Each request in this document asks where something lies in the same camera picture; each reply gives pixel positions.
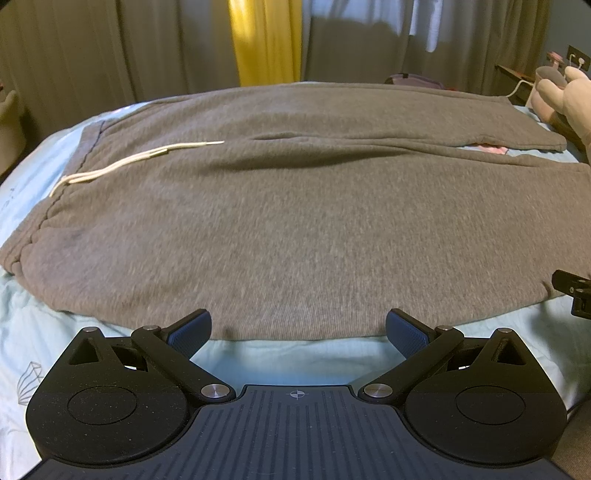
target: crosshair marking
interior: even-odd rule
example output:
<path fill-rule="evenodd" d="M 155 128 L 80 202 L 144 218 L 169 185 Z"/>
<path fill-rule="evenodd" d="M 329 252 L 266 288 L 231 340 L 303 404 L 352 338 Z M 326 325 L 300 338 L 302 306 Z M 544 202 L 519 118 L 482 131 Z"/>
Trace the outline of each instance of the crosshair marking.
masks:
<path fill-rule="evenodd" d="M 304 398 L 304 395 L 308 395 L 308 394 L 302 392 L 302 390 L 294 390 L 293 392 L 290 392 L 290 393 L 288 393 L 286 395 L 289 395 L 290 397 L 293 397 L 296 400 L 299 400 L 301 398 Z"/>

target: wall outlet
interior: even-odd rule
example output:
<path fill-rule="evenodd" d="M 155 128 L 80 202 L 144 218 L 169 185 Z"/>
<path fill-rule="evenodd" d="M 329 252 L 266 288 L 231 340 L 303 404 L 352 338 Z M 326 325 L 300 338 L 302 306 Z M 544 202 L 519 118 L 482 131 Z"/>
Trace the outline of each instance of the wall outlet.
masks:
<path fill-rule="evenodd" d="M 569 45 L 569 52 L 566 54 L 567 64 L 569 64 L 569 59 L 571 61 L 571 64 L 577 68 L 579 68 L 579 59 L 583 59 L 585 63 L 583 63 L 582 69 L 586 72 L 589 71 L 589 67 L 591 66 L 591 58 L 589 58 L 589 55 L 585 55 L 585 53 L 583 53 L 580 50 L 577 50 L 571 45 Z"/>

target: black mount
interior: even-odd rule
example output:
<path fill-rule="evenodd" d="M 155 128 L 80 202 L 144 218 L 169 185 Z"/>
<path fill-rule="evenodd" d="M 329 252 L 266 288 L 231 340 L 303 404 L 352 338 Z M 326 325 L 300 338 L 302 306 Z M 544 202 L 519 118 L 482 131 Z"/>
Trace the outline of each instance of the black mount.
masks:
<path fill-rule="evenodd" d="M 464 338 L 394 309 L 388 339 L 407 360 L 357 397 L 247 385 L 237 398 L 190 361 L 211 327 L 198 310 L 130 338 L 82 329 L 27 408 L 44 461 L 25 478 L 246 479 L 254 464 L 298 480 L 569 478 L 547 460 L 566 409 L 510 329 Z"/>
<path fill-rule="evenodd" d="M 591 280 L 557 270 L 552 275 L 552 286 L 573 298 L 573 316 L 591 320 Z"/>

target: yellow curtain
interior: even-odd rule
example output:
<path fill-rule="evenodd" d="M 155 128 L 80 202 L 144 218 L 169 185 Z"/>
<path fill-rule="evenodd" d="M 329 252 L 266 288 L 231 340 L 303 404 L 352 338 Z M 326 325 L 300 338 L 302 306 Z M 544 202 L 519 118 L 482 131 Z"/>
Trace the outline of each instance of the yellow curtain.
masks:
<path fill-rule="evenodd" d="M 240 85 L 298 82 L 301 0 L 228 0 Z"/>

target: light blue bedsheet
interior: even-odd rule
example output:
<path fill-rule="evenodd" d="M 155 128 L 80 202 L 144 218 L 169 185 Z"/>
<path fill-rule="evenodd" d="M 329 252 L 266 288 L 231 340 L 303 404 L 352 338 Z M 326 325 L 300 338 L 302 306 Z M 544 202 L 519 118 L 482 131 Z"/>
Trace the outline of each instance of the light blue bedsheet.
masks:
<path fill-rule="evenodd" d="M 122 116 L 138 107 L 126 107 L 101 115 L 100 119 Z M 76 149 L 82 128 L 98 119 L 46 139 L 0 186 L 0 244 L 48 195 Z M 576 161 L 569 152 L 527 153 L 555 161 Z M 591 387 L 591 328 L 589 322 L 570 315 L 570 306 L 569 298 L 561 297 L 459 329 L 468 336 L 483 337 L 500 326 L 515 329 L 565 403 L 571 405 Z M 37 463 L 38 455 L 24 422 L 25 406 L 74 335 L 89 325 L 99 326 L 107 336 L 129 334 L 128 329 L 96 319 L 52 311 L 0 268 L 0 478 L 20 478 Z M 237 391 L 244 384 L 347 383 L 356 390 L 401 360 L 400 353 L 385 338 L 318 342 L 216 340 L 208 342 L 193 358 Z"/>

